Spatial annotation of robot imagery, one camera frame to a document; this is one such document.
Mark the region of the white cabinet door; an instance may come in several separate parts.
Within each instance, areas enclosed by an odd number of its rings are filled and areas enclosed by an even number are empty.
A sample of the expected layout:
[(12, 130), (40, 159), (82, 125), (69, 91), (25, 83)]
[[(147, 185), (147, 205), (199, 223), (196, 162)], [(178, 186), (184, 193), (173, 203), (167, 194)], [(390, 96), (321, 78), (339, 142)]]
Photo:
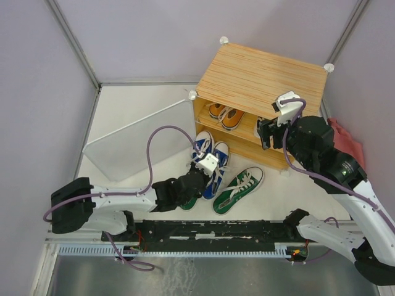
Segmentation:
[(166, 128), (155, 134), (150, 145), (152, 164), (191, 147), (196, 138), (193, 103), (182, 100), (138, 121), (89, 142), (83, 154), (109, 180), (122, 181), (148, 167), (146, 148), (149, 137), (162, 126), (176, 126), (182, 132)]

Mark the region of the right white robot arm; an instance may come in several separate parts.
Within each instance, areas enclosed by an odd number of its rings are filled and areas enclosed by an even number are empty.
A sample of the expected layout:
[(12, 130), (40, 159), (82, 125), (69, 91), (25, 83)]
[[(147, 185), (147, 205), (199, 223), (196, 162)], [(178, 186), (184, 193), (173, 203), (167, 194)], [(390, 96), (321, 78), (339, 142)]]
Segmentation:
[(292, 155), (302, 172), (337, 200), (362, 232), (343, 231), (298, 208), (284, 219), (284, 236), (290, 241), (303, 237), (319, 242), (350, 260), (371, 283), (394, 285), (394, 221), (357, 160), (335, 148), (334, 129), (317, 116), (281, 125), (276, 119), (260, 118), (257, 134), (263, 149), (283, 148)]

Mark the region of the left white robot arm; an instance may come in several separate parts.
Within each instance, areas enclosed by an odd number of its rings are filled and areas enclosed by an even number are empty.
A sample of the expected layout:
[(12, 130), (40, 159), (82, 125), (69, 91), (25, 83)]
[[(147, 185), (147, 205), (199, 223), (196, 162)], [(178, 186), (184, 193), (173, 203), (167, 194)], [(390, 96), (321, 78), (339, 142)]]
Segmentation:
[(170, 212), (197, 199), (211, 175), (191, 165), (187, 174), (142, 188), (94, 186), (88, 177), (77, 178), (51, 195), (51, 208), (44, 219), (55, 234), (90, 229), (118, 235), (128, 241), (136, 235), (134, 212)]

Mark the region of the wooden shoe cabinet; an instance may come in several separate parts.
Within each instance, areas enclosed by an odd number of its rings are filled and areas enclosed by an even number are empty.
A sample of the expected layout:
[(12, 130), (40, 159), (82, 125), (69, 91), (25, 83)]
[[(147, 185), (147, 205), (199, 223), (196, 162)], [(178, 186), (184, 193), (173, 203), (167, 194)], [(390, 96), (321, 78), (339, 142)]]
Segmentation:
[[(272, 107), (277, 97), (293, 91), (306, 100), (305, 115), (318, 115), (326, 79), (333, 64), (314, 65), (283, 57), (220, 38), (220, 48), (204, 72), (193, 101), (196, 131), (209, 131), (218, 141), (228, 144), (230, 152), (265, 166), (286, 170), (283, 151), (263, 150), (254, 129), (258, 118), (278, 116)], [(244, 112), (238, 127), (222, 127), (209, 115), (210, 104), (217, 103)]]

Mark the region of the blue sneaker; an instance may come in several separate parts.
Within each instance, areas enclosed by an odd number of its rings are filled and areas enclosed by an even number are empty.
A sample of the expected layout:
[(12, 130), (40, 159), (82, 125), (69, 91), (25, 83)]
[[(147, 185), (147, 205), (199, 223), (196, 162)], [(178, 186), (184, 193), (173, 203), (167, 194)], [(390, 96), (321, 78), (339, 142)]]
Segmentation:
[(203, 198), (206, 200), (213, 199), (217, 195), (220, 185), (224, 179), (224, 174), (228, 170), (227, 164), (230, 155), (229, 146), (225, 142), (218, 142), (214, 146), (212, 154), (218, 159), (218, 164), (213, 172), (211, 180), (202, 194)]
[(212, 153), (214, 150), (214, 138), (208, 131), (201, 131), (195, 139), (193, 148), (191, 151), (191, 162), (197, 163), (200, 161), (200, 155), (206, 156), (208, 153)]

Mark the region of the black sneaker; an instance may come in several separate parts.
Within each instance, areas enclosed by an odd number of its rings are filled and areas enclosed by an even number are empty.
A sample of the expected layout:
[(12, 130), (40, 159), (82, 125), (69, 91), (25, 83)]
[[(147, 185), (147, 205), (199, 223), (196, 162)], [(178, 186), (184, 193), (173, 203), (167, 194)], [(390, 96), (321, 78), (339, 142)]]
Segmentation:
[(265, 119), (262, 117), (257, 117), (256, 125), (254, 127), (254, 136), (256, 138), (261, 138), (265, 134)]

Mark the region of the green sneaker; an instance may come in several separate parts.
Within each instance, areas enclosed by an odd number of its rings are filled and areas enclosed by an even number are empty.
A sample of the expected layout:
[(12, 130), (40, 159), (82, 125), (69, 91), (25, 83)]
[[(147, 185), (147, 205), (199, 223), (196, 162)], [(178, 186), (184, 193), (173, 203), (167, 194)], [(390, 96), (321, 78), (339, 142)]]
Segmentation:
[(189, 200), (187, 203), (184, 203), (183, 205), (180, 205), (179, 207), (184, 210), (184, 211), (190, 211), (194, 208), (196, 205), (197, 201), (199, 200), (198, 197), (193, 197), (191, 200)]
[(237, 202), (258, 190), (264, 178), (265, 172), (257, 166), (244, 169), (215, 198), (213, 211), (218, 215), (227, 214)]

